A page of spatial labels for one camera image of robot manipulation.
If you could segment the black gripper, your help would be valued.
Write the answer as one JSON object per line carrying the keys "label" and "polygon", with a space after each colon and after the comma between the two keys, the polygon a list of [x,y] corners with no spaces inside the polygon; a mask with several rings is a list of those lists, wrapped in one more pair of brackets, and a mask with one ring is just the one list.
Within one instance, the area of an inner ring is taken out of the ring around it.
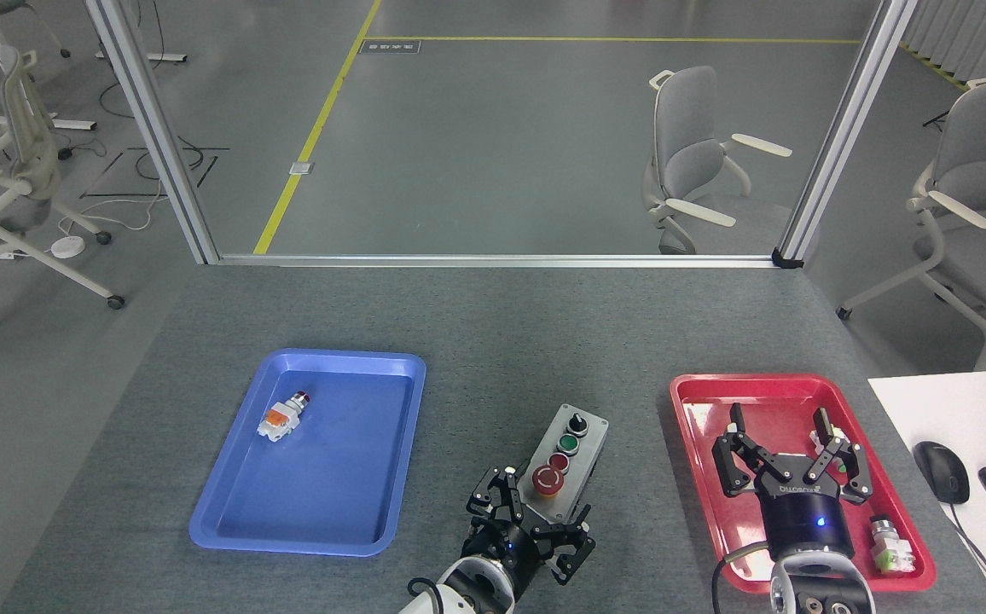
{"label": "black gripper", "polygon": [[586,522],[592,509],[586,504],[574,519],[549,524],[540,519],[524,520],[518,494],[517,469],[490,467],[468,499],[470,536],[463,541],[461,556],[478,557],[483,564],[462,564],[461,574],[483,591],[505,584],[524,591],[543,562],[550,562],[555,581],[566,586],[597,542]]}
{"label": "black gripper", "polygon": [[[826,408],[818,408],[813,414],[817,455],[803,479],[788,483],[789,471],[777,455],[746,434],[742,404],[732,404],[728,417],[726,431],[712,447],[716,473],[728,498],[756,491],[770,558],[780,562],[797,552],[828,551],[852,559],[855,548],[839,497],[852,504],[863,504],[872,496],[865,449],[832,426]],[[757,477],[755,487],[749,474],[736,467],[736,457]],[[832,466],[843,475],[844,481],[837,477],[824,478]],[[773,477],[763,477],[765,473]]]}

